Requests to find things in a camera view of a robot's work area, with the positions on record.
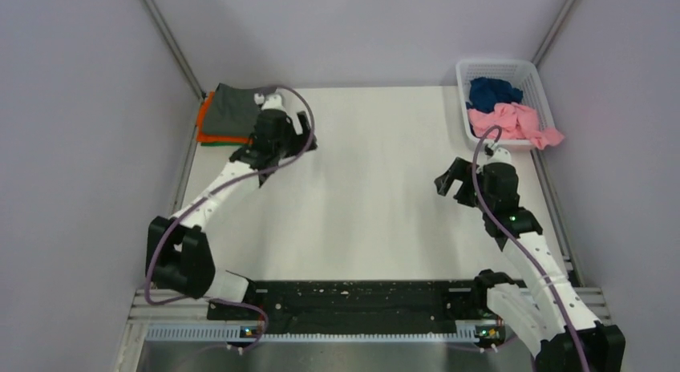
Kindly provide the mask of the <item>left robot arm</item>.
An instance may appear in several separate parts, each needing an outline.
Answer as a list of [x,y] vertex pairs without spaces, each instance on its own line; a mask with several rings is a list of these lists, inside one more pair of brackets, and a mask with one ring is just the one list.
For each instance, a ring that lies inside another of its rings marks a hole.
[[191,203],[148,226],[145,286],[173,290],[181,299],[217,298],[238,318],[257,308],[247,277],[217,268],[208,237],[210,224],[259,190],[277,170],[317,147],[314,113],[299,111],[301,131],[279,109],[263,110],[247,142],[233,152],[215,180]]

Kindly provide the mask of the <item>grey t-shirt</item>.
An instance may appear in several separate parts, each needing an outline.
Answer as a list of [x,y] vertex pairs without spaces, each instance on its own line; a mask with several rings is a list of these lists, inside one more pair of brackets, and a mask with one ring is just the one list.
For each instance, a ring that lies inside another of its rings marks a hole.
[[215,137],[248,137],[260,112],[253,100],[261,88],[239,88],[219,83],[203,118],[202,132]]

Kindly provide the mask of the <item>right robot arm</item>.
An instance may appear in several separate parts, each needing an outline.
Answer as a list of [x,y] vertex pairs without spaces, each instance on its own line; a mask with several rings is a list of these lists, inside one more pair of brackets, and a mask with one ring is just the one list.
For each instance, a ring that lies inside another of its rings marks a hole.
[[501,317],[532,355],[536,371],[619,371],[625,336],[603,323],[584,303],[557,264],[543,229],[531,211],[520,206],[519,177],[509,160],[475,164],[456,158],[435,179],[439,195],[452,184],[453,196],[464,206],[478,208],[485,232],[520,273],[531,300],[505,273],[490,269],[475,279],[470,296],[480,317]]

